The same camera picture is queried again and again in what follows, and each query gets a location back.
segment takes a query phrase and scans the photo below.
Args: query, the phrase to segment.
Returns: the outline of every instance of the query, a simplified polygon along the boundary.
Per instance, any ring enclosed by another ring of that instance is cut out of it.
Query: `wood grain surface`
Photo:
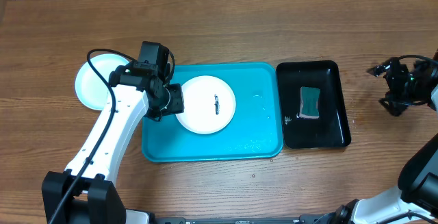
[[[9,1],[0,27],[0,222],[45,222],[44,176],[63,171],[99,115],[75,96],[87,52],[136,57],[143,40],[169,47],[177,64],[334,60],[352,143],[284,148],[266,160],[153,164],[139,125],[117,181],[126,208],[284,217],[373,197],[397,184],[438,119],[425,106],[390,116],[377,102],[385,80],[365,70],[390,56],[432,56],[437,30],[438,0]]]

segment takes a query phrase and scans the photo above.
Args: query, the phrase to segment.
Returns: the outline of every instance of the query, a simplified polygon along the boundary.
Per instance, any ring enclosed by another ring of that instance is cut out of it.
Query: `black tray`
[[[345,147],[350,144],[350,129],[336,63],[330,60],[281,63],[276,68],[276,77],[286,146],[300,149]],[[298,118],[301,87],[321,90],[318,119]]]

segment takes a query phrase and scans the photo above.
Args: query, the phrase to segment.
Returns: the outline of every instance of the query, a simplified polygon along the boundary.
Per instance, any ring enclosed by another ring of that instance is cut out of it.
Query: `tray rim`
[[[214,63],[214,64],[191,64],[191,65],[178,65],[176,66],[176,69],[186,69],[186,68],[192,68],[192,67],[203,67],[203,66],[207,66],[207,67],[212,67],[212,66],[238,66],[237,69],[247,69],[248,66],[250,65],[255,65],[259,68],[259,69],[263,69],[266,70],[270,76],[270,78],[272,79],[272,91],[273,91],[273,95],[274,95],[274,102],[278,103],[278,105],[276,105],[276,113],[279,114],[279,118],[276,119],[276,130],[277,130],[277,138],[278,138],[278,143],[277,146],[275,147],[274,150],[272,150],[269,153],[263,153],[263,155],[252,155],[252,156],[247,156],[245,158],[239,157],[239,156],[230,156],[230,157],[220,157],[220,158],[184,158],[184,159],[179,159],[179,158],[172,158],[172,159],[161,159],[161,158],[156,158],[154,156],[152,156],[151,154],[147,153],[147,150],[145,149],[145,142],[144,141],[144,136],[145,134],[142,134],[142,153],[143,156],[153,162],[153,163],[167,163],[167,162],[206,162],[206,161],[227,161],[227,160],[254,160],[254,159],[266,159],[266,158],[273,158],[275,156],[277,156],[281,150],[284,147],[284,138],[283,138],[283,126],[282,126],[282,122],[281,122],[281,107],[280,107],[280,96],[279,96],[279,89],[278,89],[278,84],[277,84],[277,78],[276,78],[276,71],[275,68],[271,65],[268,64],[267,62],[236,62],[236,63]]]

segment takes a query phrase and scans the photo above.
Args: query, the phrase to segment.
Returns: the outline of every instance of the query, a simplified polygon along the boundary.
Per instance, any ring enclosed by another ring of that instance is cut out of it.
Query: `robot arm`
[[[183,97],[181,85],[170,84],[175,59],[167,48],[143,42],[138,60],[130,59],[130,63],[119,66],[109,76],[108,88],[112,88],[115,101],[112,103],[113,96],[108,97],[79,153],[63,173],[48,172],[42,183],[44,209],[50,223],[149,223],[147,213],[125,209],[115,189],[118,169],[141,118],[160,121],[163,116],[181,113]],[[105,133],[111,115],[114,116]],[[87,201],[74,198],[82,192],[88,194]]]
[[[105,180],[112,181],[116,185],[118,168],[123,155],[131,140],[134,129],[147,113],[149,101],[146,92],[137,91],[136,87],[133,86],[118,85],[113,90],[117,101],[116,113],[105,138],[82,177],[93,179],[97,174],[101,174]],[[65,168],[65,171],[71,170],[72,176],[78,174],[85,159],[95,146],[108,120],[111,106],[111,97],[108,97],[107,104],[99,115],[87,140],[79,150],[79,153]]]
[[[400,60],[417,58],[414,71],[409,72]],[[433,59],[420,55],[390,58],[368,72],[379,76],[386,73],[389,86],[380,103],[394,115],[401,115],[410,105],[428,104],[438,107],[438,51]],[[334,223],[350,220],[356,224],[407,223],[419,216],[433,219],[438,216],[438,134],[423,146],[404,166],[398,185],[381,194],[350,205],[341,206]]]

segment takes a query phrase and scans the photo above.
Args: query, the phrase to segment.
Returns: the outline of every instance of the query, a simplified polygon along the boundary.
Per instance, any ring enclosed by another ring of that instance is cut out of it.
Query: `sponge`
[[[301,105],[300,114],[298,116],[305,119],[318,119],[320,117],[320,113],[318,112],[318,99],[320,98],[320,89],[301,87],[300,97]]]

